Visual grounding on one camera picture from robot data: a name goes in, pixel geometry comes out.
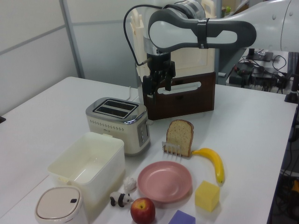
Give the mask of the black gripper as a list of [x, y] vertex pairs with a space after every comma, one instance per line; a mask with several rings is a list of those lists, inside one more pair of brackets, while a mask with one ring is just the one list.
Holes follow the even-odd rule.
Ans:
[[147, 53], [147, 66], [150, 70], [148, 76], [143, 77], [143, 92], [146, 94], [153, 104], [156, 103], [157, 90], [161, 82], [161, 71], [165, 71], [165, 90], [171, 91], [172, 79], [176, 76], [175, 62], [171, 61], [170, 53], [162, 54], [148, 54]]

